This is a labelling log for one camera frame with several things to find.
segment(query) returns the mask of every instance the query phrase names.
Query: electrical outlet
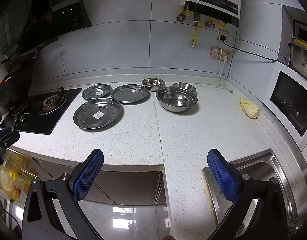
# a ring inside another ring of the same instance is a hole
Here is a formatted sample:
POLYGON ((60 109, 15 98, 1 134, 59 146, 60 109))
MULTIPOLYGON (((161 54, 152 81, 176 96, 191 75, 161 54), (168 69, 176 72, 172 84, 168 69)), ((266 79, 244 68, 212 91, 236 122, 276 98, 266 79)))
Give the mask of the electrical outlet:
POLYGON ((219 36, 224 35, 226 37, 226 40, 224 41, 225 43, 228 43, 229 39, 229 32, 219 29, 219 36))
POLYGON ((231 56, 231 51, 228 51, 228 50, 222 50, 222 54, 221 54, 221 61, 224 61, 223 60, 223 58, 225 57, 225 56, 227 56, 227 62, 229 62, 230 61, 230 56, 231 56))
POLYGON ((210 52, 210 58, 214 58, 219 60, 220 58, 220 48, 217 47, 211 47, 211 52, 210 52))

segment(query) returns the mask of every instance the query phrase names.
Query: black glass stovetop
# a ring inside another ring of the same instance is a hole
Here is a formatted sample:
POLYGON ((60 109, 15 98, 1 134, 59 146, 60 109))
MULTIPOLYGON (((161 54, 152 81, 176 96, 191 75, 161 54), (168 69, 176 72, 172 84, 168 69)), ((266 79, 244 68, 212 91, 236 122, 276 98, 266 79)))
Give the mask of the black glass stovetop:
POLYGON ((10 126, 12 129, 16 129, 22 132, 29 133, 39 133, 39 134, 51 134, 52 130, 56 126, 59 119, 62 117, 63 113, 66 111, 71 102, 79 94, 81 88, 65 90, 68 97, 67 101, 56 111, 47 114, 40 115, 39 108, 43 101, 47 97, 57 94, 57 92, 49 92, 46 94, 39 94, 34 96, 29 96, 30 106, 25 109, 26 121, 24 125, 15 125, 13 117, 8 114, 5 119, 1 122, 0 128, 5 128, 10 126))

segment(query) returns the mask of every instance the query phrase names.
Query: pan handle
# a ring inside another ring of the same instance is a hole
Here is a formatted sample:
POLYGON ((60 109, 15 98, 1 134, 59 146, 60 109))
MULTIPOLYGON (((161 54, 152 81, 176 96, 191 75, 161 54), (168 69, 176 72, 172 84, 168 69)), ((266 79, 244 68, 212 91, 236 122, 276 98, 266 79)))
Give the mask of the pan handle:
POLYGON ((42 44, 40 47, 37 47, 37 51, 36 51, 36 54, 33 56, 33 59, 36 59, 36 58, 37 58, 39 52, 40 52, 44 47, 48 46, 49 44, 51 44, 51 43, 53 43, 53 42, 55 42, 55 41, 57 41, 57 40, 58 40, 58 37, 56 36, 56 37, 50 39, 49 41, 46 41, 46 42, 45 42, 44 44, 42 44))

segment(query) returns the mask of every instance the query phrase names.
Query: gas stove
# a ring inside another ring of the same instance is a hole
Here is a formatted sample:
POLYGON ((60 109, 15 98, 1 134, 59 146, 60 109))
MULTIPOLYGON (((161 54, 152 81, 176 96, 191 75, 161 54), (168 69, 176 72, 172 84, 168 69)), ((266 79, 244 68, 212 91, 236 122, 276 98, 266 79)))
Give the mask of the gas stove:
POLYGON ((9 110, 0 128, 10 126, 22 132, 51 134, 63 113, 79 94, 81 88, 27 96, 9 110))

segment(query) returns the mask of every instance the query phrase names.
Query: white cable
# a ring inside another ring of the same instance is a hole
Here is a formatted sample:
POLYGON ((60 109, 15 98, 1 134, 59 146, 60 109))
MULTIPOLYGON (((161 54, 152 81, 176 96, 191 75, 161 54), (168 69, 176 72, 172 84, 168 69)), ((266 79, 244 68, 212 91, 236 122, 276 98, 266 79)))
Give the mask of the white cable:
POLYGON ((222 46, 221 46, 221 39, 220 39, 220 34, 219 34, 219 28, 218 28, 218 24, 216 24, 217 26, 217 32, 218 32, 218 38, 219 38, 219 44, 220 44, 220 57, 219 57, 219 74, 218 74, 218 83, 217 85, 215 86, 216 88, 219 88, 220 86, 221 87, 224 87, 225 89, 227 89, 228 91, 230 91, 232 93, 233 89, 232 89, 232 86, 227 82, 227 81, 221 81, 221 73, 223 71, 223 68, 224 68, 224 65, 226 64, 227 60, 228 60, 228 57, 225 56, 223 57, 223 66, 222 66, 222 69, 220 69, 220 61, 221 61, 221 55, 222 55, 222 46))

